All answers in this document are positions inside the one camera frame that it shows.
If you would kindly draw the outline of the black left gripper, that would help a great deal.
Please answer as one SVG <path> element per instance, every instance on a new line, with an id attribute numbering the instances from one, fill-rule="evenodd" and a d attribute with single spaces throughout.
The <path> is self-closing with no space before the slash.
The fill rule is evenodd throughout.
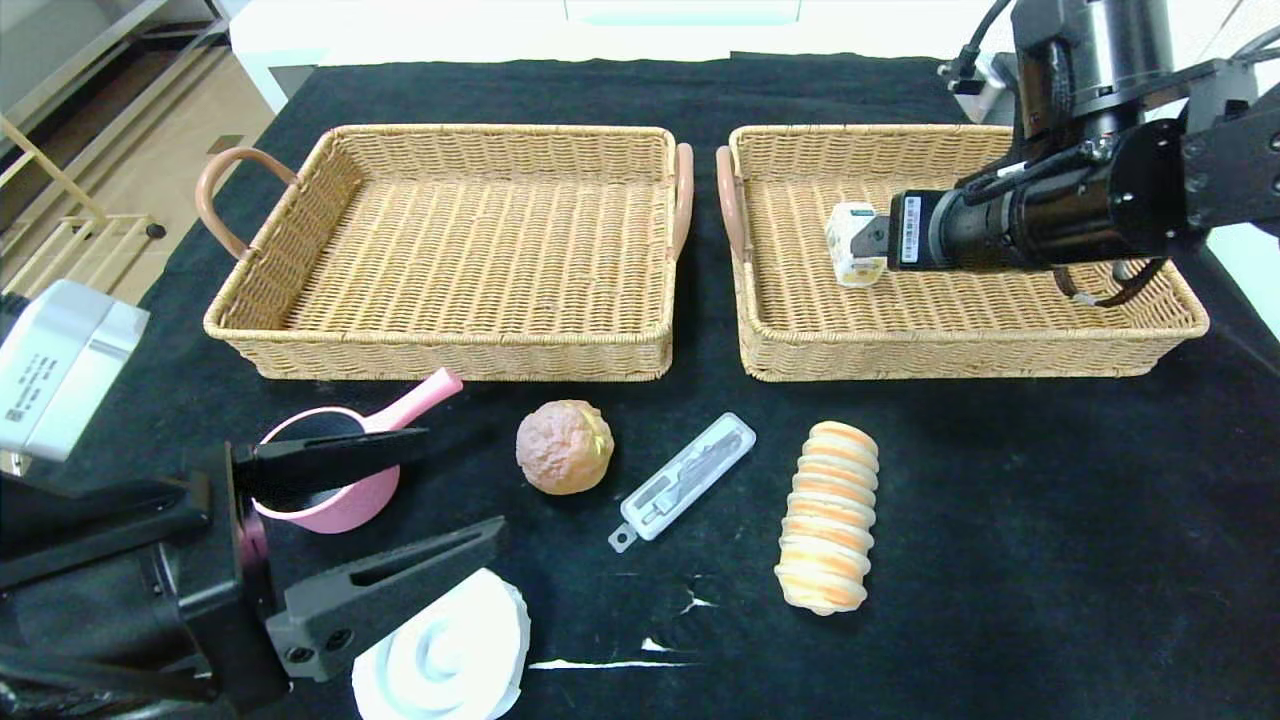
<path id="1" fill-rule="evenodd" d="M 419 461 L 428 436 L 233 445 L 82 495 L 5 480 L 3 714 L 237 716 L 285 696 L 291 679 L 348 673 L 494 560 L 506 519 L 305 578 L 266 620 L 262 525 L 237 489 L 256 500 L 342 489 Z"/>

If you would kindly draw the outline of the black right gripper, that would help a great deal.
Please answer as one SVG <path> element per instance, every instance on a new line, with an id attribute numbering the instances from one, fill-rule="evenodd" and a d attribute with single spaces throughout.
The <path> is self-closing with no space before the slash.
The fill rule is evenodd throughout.
<path id="1" fill-rule="evenodd" d="M 1005 272 L 1016 265 L 1011 192 L 972 202 L 961 190 L 908 190 L 890 217 L 852 215 L 854 259 L 886 259 L 896 272 Z"/>

